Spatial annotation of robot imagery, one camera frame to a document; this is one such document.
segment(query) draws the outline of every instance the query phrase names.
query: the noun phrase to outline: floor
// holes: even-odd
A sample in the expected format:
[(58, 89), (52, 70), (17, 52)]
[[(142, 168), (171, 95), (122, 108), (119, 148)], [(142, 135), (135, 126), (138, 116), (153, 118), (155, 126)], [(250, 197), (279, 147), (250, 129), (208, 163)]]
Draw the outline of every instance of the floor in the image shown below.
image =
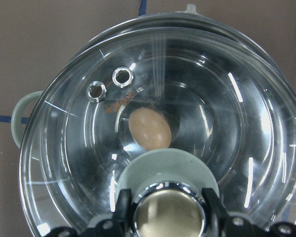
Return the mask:
[[(296, 93), (296, 0), (148, 0), (147, 13), (197, 11), (245, 33), (277, 62)], [(18, 191), (9, 121), (23, 96), (44, 90), (101, 31), (138, 15), (139, 0), (0, 1), (0, 237), (31, 236)], [(31, 105), (24, 116), (30, 115)]]

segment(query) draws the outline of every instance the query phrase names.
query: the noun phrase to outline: light green handle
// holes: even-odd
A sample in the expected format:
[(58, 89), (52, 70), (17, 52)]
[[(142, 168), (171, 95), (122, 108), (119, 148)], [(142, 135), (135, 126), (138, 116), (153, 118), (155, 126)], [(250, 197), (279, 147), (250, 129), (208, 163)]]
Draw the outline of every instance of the light green handle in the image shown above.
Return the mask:
[(33, 92), (24, 96), (14, 107), (12, 117), (11, 117), (11, 132), (12, 137), (17, 145), (18, 148), (21, 147), (22, 139), (23, 139), (23, 131), (22, 131), (22, 115), (27, 107), (27, 105), (35, 100), (38, 99), (42, 95), (42, 91)]

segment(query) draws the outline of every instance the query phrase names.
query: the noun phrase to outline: transparent lid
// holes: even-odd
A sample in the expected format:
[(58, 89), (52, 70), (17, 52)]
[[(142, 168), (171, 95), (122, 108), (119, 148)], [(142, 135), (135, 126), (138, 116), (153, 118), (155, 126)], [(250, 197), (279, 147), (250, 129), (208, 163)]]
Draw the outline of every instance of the transparent lid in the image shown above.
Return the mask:
[[(131, 131), (131, 115), (142, 109), (166, 122), (165, 137), (157, 135), (152, 147)], [(32, 231), (84, 231), (114, 210), (125, 167), (167, 146), (207, 164), (228, 211), (261, 228), (296, 223), (296, 97), (285, 80), (231, 40), (163, 27), (92, 46), (40, 98), (20, 163)]]

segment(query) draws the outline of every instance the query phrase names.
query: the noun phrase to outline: brown egg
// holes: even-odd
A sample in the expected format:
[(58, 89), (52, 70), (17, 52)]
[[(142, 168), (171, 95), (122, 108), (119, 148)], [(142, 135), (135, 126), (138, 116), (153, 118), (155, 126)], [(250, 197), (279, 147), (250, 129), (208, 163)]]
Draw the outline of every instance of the brown egg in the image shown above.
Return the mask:
[(135, 141), (148, 151), (170, 146), (172, 137), (169, 124), (154, 110), (134, 110), (129, 117), (128, 126)]

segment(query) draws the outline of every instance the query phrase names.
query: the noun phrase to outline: blue grout line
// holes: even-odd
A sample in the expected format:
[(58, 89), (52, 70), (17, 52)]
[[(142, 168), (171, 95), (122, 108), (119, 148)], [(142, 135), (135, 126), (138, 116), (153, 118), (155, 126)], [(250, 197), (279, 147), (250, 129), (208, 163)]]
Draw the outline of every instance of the blue grout line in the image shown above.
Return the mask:
[[(21, 123), (26, 124), (29, 118), (22, 118)], [(11, 122), (11, 116), (0, 115), (0, 122)]]
[(145, 15), (146, 8), (147, 8), (147, 0), (142, 0), (140, 7), (139, 7), (138, 15), (139, 16)]

